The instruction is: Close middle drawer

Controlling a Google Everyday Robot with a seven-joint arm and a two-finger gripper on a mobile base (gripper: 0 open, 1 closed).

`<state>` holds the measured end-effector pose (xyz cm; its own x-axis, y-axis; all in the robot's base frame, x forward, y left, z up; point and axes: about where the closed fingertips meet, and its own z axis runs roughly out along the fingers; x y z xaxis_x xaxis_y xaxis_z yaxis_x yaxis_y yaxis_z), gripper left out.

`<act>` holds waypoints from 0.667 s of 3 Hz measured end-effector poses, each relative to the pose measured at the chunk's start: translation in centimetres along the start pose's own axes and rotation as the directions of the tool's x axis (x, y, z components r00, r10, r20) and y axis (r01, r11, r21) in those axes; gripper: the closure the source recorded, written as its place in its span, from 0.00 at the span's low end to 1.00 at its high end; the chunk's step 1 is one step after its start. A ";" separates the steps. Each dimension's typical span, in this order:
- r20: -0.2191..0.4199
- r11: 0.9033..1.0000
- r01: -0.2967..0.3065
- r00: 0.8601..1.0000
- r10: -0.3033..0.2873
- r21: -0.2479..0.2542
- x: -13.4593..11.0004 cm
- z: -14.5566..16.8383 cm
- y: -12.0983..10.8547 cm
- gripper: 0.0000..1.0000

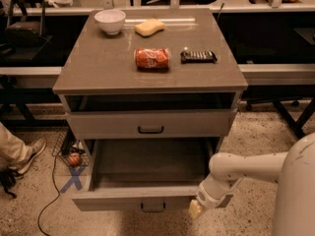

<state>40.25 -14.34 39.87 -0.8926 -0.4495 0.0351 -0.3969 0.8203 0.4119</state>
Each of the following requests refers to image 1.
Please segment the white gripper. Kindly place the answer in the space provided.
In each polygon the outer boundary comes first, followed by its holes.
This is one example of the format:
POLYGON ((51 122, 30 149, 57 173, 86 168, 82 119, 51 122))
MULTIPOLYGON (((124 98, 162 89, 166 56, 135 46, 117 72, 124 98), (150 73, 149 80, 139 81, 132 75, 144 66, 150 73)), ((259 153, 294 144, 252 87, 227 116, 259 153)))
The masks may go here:
POLYGON ((226 207, 233 198, 233 192, 240 182, 240 179, 221 180, 209 174, 200 183, 196 193, 196 200, 190 202, 189 214, 191 218, 199 217, 204 209, 226 207))

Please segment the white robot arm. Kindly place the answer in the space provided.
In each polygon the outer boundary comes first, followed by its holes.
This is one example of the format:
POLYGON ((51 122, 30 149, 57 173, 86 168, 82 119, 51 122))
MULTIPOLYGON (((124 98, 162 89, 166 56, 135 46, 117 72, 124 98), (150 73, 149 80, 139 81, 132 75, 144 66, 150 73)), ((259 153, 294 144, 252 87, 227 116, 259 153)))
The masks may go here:
POLYGON ((199 217, 223 204, 244 178, 278 185, 272 236, 315 236, 315 134, 289 151, 255 156, 219 152, 197 189, 189 213, 199 217))

